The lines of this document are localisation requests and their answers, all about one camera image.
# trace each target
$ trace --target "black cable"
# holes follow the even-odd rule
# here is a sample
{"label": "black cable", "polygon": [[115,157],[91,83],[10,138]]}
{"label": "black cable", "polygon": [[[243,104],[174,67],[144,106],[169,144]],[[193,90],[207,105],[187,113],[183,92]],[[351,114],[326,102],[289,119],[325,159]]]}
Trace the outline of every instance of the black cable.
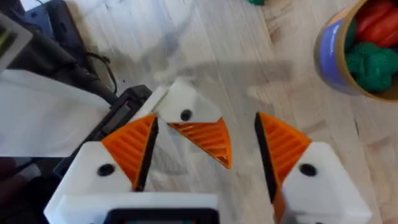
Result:
{"label": "black cable", "polygon": [[[116,78],[115,78],[115,76],[114,76],[114,74],[113,74],[113,72],[111,70],[111,67],[109,66],[109,64],[111,63],[111,60],[109,58],[105,57],[105,56],[100,56],[100,55],[98,55],[96,53],[93,53],[93,52],[85,52],[85,56],[86,57],[93,57],[95,59],[98,59],[100,62],[102,62],[105,65],[106,70],[108,71],[108,75],[109,75],[109,77],[110,77],[110,79],[111,79],[111,81],[113,82],[113,85],[114,85],[113,93],[116,94],[118,92],[118,84],[117,84]],[[79,66],[79,64],[77,62],[64,63],[62,65],[59,65],[59,66],[55,67],[46,76],[52,77],[55,74],[57,74],[59,71],[61,71],[63,69],[66,69],[66,68],[67,69],[73,69],[74,66]]]}
{"label": "black cable", "polygon": [[111,78],[111,80],[113,82],[113,85],[114,85],[113,93],[116,94],[118,92],[118,84],[116,83],[116,79],[115,79],[114,74],[113,74],[113,72],[111,70],[111,67],[109,67],[109,64],[111,63],[111,60],[109,58],[105,57],[105,56],[100,56],[100,55],[98,55],[96,53],[93,53],[93,52],[85,52],[85,55],[88,56],[88,57],[96,58],[96,59],[98,59],[99,61],[101,61],[105,65],[106,70],[108,71],[108,75]]}
{"label": "black cable", "polygon": [[[49,14],[47,8],[45,7],[45,4],[44,4],[41,0],[36,0],[36,1],[39,2],[39,3],[42,5],[42,7],[44,7],[44,10],[46,11],[46,13]],[[19,13],[17,13],[16,11],[12,10],[11,12],[12,12],[15,16],[17,16],[18,19],[20,19],[21,22],[23,22],[25,25],[32,25],[32,26],[34,26],[34,27],[38,27],[38,25],[36,25],[36,24],[32,24],[32,23],[27,22],[27,21],[25,20],[25,18],[24,18],[22,15],[20,15]],[[83,52],[83,53],[81,53],[81,54],[84,54],[86,57],[93,57],[93,58],[96,58],[96,59],[98,59],[99,61],[101,61],[101,62],[105,65],[106,70],[108,71],[108,75],[109,75],[109,77],[110,77],[110,79],[111,79],[111,81],[113,82],[113,85],[114,85],[113,93],[116,94],[116,93],[118,92],[118,84],[117,84],[117,82],[116,82],[114,73],[113,73],[113,71],[111,70],[111,67],[109,66],[109,64],[111,63],[110,59],[107,58],[107,57],[105,57],[105,56],[100,56],[100,55],[98,55],[98,54],[95,54],[95,53],[93,53],[93,52]],[[57,72],[59,72],[60,70],[62,70],[62,69],[64,69],[64,68],[71,68],[71,67],[76,66],[76,65],[78,65],[77,62],[68,62],[68,63],[62,64],[62,65],[57,66],[56,68],[54,68],[54,69],[48,74],[48,76],[52,77],[52,76],[54,76]]]}

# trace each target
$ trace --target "orange ridged pad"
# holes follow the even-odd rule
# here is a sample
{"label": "orange ridged pad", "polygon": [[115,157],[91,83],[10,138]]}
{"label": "orange ridged pad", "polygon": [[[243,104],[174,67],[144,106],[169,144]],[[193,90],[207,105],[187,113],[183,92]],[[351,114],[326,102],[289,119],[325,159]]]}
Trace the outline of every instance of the orange ridged pad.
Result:
{"label": "orange ridged pad", "polygon": [[231,141],[223,118],[215,123],[169,123],[169,125],[226,168],[231,168]]}
{"label": "orange ridged pad", "polygon": [[130,179],[133,190],[144,190],[157,132],[157,118],[150,114],[124,125],[102,140]]}
{"label": "orange ridged pad", "polygon": [[310,145],[311,139],[265,113],[260,113],[260,118],[265,130],[274,172],[282,183]]}
{"label": "orange ridged pad", "polygon": [[275,219],[279,223],[285,210],[283,181],[310,145],[311,139],[265,113],[257,113],[254,125],[270,200],[274,206]]}

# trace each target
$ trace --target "light wood surface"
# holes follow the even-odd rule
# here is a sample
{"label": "light wood surface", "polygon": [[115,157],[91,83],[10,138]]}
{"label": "light wood surface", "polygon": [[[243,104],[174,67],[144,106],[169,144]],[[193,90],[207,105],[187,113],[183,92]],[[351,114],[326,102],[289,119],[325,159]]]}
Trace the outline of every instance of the light wood surface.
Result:
{"label": "light wood surface", "polygon": [[224,114],[232,170],[163,126],[147,190],[214,192],[222,223],[272,223],[253,126],[255,113],[263,111],[331,144],[371,207],[371,223],[394,224],[398,105],[338,93],[319,79],[313,64],[318,31],[353,3],[73,0],[68,6],[89,49],[112,60],[119,92],[137,84],[154,89],[185,76]]}

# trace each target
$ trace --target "black screw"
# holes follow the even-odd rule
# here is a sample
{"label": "black screw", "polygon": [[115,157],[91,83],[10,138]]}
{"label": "black screw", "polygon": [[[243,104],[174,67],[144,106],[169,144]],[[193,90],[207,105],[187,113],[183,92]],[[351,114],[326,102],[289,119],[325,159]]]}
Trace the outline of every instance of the black screw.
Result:
{"label": "black screw", "polygon": [[317,168],[311,164],[301,164],[300,172],[309,177],[315,177],[317,175]]}
{"label": "black screw", "polygon": [[192,117],[192,111],[190,110],[183,110],[181,112],[181,120],[183,121],[189,121],[189,119],[191,119]]}
{"label": "black screw", "polygon": [[115,168],[112,164],[103,164],[97,170],[97,174],[100,177],[106,177],[107,175],[111,175],[114,172]]}

